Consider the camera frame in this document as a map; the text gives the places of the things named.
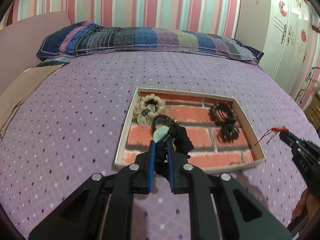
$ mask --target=wooden drawer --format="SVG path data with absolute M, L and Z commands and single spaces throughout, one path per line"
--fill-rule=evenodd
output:
M 313 127 L 317 130 L 320 127 L 320 120 L 316 113 L 313 111 L 313 109 L 308 106 L 308 108 L 305 110 L 305 115 L 308 119 L 308 121 L 313 125 Z
M 318 118 L 320 118 L 320 102 L 319 102 L 318 98 L 316 98 L 316 97 L 313 98 L 313 100 L 310 103 L 310 107 L 316 113 Z

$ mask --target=red string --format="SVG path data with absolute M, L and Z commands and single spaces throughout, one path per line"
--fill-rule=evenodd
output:
M 273 138 L 273 137 L 275 137 L 279 132 L 281 132 L 281 131 L 289 131 L 289 129 L 288 128 L 286 128 L 285 126 L 283 126 L 283 127 L 272 127 L 271 129 L 269 129 L 261 138 L 260 138 L 260 140 L 259 141 L 257 141 L 257 143 L 254 145 L 254 146 L 256 146 L 265 136 L 267 136 L 267 135 L 269 135 L 270 133 L 272 133 L 272 132 L 275 132 L 276 134 L 275 135 L 273 135 L 268 141 L 267 141 L 267 144 L 270 142 L 270 140 Z
M 283 128 L 273 127 L 273 128 L 271 128 L 271 131 L 273 131 L 273 132 L 288 131 L 289 132 L 289 129 L 285 128 L 285 127 L 283 127 Z

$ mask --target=beige blanket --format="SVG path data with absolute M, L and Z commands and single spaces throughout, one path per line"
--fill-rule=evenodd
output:
M 0 96 L 0 139 L 19 106 L 35 91 L 38 86 L 54 71 L 63 67 L 56 66 L 35 67 L 20 74 Z

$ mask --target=purple bedspread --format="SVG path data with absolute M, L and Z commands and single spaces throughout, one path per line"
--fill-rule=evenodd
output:
M 114 155 L 137 87 L 176 89 L 237 99 L 258 137 L 286 125 L 320 144 L 301 109 L 256 66 L 175 52 L 117 52 L 73 59 L 20 107 L 0 143 L 0 203 L 29 232 L 95 172 L 116 171 Z M 278 137 L 262 141 L 267 161 L 236 179 L 284 225 L 306 187 Z M 190 239 L 187 195 L 155 178 L 151 195 L 135 195 L 134 240 Z

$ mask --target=white wardrobe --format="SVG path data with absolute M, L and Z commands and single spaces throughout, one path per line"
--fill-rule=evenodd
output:
M 288 94 L 307 53 L 304 0 L 241 0 L 236 39 L 265 54 L 262 69 Z

